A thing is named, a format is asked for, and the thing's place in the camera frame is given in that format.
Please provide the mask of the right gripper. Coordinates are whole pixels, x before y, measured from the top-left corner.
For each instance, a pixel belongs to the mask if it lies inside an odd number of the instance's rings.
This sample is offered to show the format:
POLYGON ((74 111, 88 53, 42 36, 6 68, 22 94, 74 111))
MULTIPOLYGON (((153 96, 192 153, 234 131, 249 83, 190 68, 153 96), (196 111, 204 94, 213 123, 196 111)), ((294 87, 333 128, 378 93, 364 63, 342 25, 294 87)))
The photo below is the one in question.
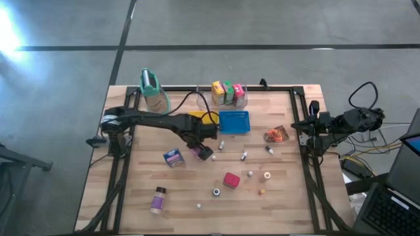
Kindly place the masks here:
POLYGON ((320 113, 320 103, 311 101, 309 105, 310 121, 299 121, 291 124, 294 129, 310 129, 310 144, 313 156, 322 156, 332 143, 332 135, 327 131, 327 125, 331 121, 329 112, 320 113))

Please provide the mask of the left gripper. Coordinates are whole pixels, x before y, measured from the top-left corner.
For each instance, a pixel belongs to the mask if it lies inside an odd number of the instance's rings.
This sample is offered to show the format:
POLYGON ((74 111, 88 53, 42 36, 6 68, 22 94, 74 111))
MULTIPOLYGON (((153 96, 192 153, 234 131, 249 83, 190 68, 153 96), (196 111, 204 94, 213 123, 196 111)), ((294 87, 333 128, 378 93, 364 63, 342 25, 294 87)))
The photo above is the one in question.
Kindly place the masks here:
MULTIPOLYGON (((200 118, 184 114, 183 140, 189 149, 195 149, 200 146, 205 139, 217 139, 218 127, 215 124, 205 125, 200 118)), ((203 146, 199 151, 199 158, 206 161, 213 155, 210 147, 203 146)))

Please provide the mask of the purple Raisin Bran cereal box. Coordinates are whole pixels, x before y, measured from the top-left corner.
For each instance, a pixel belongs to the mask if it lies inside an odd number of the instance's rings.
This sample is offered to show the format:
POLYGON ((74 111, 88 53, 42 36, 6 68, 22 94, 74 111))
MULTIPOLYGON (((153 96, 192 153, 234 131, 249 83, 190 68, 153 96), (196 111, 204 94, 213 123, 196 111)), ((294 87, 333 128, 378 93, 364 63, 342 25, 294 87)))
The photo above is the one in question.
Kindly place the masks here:
POLYGON ((200 161, 205 161, 206 160, 207 155, 206 155, 205 149, 203 147, 201 147, 201 146, 194 147, 193 149, 191 149, 191 152, 200 161))

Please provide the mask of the blue Frosted Flakes cereal box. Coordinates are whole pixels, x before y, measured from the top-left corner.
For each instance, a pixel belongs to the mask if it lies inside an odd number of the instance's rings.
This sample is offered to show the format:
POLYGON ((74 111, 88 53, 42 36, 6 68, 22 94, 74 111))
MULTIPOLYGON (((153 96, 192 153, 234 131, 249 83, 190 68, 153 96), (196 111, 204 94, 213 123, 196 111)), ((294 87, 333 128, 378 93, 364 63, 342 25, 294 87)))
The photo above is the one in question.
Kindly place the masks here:
POLYGON ((185 163, 184 158, 181 152, 179 151, 179 148, 176 148, 171 151, 168 151, 167 153, 164 153, 163 158, 166 164, 171 168, 174 168, 179 165, 183 165, 185 163))

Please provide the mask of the yellow Corn Pops cereal box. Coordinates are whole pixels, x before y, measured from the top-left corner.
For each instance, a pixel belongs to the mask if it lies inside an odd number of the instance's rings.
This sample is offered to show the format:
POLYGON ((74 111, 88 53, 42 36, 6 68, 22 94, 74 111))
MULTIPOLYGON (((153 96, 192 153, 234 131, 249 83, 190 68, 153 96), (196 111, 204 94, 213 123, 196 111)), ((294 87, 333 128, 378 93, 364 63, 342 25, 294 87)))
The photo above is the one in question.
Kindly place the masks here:
POLYGON ((225 90, 220 81, 215 81, 211 85, 212 99, 219 106, 224 104, 225 90))

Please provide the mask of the green cereal box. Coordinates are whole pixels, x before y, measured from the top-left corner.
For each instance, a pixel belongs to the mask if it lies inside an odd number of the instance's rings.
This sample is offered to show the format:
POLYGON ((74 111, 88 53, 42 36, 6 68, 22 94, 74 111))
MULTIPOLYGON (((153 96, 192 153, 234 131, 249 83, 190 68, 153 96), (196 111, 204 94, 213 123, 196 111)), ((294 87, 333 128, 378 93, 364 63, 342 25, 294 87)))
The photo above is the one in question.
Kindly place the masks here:
POLYGON ((232 86, 230 81, 224 81, 223 82, 224 87, 224 103, 225 104, 232 104, 234 102, 234 87, 232 86))

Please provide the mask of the purple label spice jar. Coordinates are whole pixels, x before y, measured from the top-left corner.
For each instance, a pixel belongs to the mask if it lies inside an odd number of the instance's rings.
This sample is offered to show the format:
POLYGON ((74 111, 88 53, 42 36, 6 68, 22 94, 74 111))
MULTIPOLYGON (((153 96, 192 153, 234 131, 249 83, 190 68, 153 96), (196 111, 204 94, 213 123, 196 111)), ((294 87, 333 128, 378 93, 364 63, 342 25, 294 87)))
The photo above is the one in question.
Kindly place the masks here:
POLYGON ((150 206, 150 212, 154 214, 161 214, 163 210, 163 205, 165 202, 166 197, 166 189, 164 187, 157 187, 154 196, 152 199, 152 203, 150 206))

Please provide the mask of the yellow plastic basket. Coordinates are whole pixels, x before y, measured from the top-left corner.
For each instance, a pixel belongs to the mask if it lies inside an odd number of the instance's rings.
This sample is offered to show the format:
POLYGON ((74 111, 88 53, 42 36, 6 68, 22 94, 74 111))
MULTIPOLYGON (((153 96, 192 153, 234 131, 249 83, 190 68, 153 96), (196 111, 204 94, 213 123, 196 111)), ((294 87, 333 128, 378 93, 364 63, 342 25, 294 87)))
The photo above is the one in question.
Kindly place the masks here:
POLYGON ((203 124, 219 124, 219 114, 217 112, 211 111, 210 113, 204 111, 189 111, 190 115, 200 118, 203 124))

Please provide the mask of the blue plastic basket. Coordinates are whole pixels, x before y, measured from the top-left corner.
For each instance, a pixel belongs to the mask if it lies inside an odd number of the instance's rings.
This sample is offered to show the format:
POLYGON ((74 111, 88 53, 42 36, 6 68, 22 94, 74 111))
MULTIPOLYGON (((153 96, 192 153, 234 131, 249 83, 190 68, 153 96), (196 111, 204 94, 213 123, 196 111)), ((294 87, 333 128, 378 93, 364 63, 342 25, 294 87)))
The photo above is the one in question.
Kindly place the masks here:
POLYGON ((248 111, 220 111, 219 119, 223 134, 246 134, 251 130, 248 111))

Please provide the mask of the red cube block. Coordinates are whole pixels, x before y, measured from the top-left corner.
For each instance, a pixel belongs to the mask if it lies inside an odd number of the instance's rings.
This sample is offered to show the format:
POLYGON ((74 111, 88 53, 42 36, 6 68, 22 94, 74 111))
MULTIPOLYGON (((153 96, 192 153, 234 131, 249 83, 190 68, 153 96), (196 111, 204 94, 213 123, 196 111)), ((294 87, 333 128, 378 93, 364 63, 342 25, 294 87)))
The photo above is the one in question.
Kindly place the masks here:
POLYGON ((227 172, 224 176, 223 184, 232 188, 236 189, 240 183, 240 177, 232 174, 230 172, 227 172))

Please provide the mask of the black power supply box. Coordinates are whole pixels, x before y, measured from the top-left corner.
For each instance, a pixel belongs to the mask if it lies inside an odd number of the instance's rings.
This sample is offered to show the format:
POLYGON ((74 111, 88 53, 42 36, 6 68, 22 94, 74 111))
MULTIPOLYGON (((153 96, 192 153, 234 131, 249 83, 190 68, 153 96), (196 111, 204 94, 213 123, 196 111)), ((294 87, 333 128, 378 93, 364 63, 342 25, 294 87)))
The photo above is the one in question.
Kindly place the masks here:
POLYGON ((341 167, 359 178, 365 178, 365 168, 354 161, 344 159, 342 160, 341 167))

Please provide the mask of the grey laptop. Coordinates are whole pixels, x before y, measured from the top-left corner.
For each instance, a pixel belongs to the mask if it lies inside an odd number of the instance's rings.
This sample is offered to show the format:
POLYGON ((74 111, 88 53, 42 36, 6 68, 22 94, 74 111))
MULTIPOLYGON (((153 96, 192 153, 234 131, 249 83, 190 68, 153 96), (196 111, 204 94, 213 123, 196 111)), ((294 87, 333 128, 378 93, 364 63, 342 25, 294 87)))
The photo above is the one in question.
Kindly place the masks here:
POLYGON ((353 225, 359 235, 420 236, 420 108, 385 182, 374 182, 353 225))

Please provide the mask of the black metal stand leg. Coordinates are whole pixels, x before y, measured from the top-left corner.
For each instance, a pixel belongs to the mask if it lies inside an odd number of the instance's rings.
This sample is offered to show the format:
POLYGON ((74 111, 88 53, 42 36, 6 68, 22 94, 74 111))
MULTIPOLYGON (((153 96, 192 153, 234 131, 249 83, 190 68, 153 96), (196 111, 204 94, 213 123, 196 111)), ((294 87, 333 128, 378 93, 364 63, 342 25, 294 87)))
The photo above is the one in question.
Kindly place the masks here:
POLYGON ((23 155, 15 151, 9 150, 3 144, 0 144, 0 158, 6 159, 8 161, 31 164, 32 166, 41 168, 43 171, 50 171, 53 165, 52 163, 48 163, 48 162, 36 159, 35 157, 30 157, 30 156, 23 155))

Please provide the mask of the black aluminium rig frame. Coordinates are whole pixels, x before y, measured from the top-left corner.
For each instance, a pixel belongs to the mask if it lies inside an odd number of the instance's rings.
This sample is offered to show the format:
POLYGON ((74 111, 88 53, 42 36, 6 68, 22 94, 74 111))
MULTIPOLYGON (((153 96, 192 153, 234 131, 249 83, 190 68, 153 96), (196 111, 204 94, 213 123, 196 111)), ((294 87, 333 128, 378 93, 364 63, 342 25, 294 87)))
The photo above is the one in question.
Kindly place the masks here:
POLYGON ((307 167, 297 133, 290 127, 306 115, 303 108, 311 100, 323 100, 319 85, 248 87, 251 130, 207 140, 215 161, 197 159, 169 130, 144 126, 133 130, 126 157, 115 160, 108 148, 95 149, 75 230, 89 224, 116 183, 120 194, 96 229, 101 234, 260 235, 312 233, 323 227, 322 206, 308 194, 307 167), (222 140, 225 145, 220 150, 222 140), (185 163, 171 168, 163 154, 176 148, 185 163), (242 161, 244 152, 247 157, 242 161), (240 177, 236 189, 223 184, 227 172, 240 177), (271 178, 262 183, 265 172, 271 178), (161 214, 150 212, 157 187, 167 190, 161 214), (214 188, 220 189, 218 197, 212 193, 214 188), (260 189, 266 193, 259 195, 260 189))

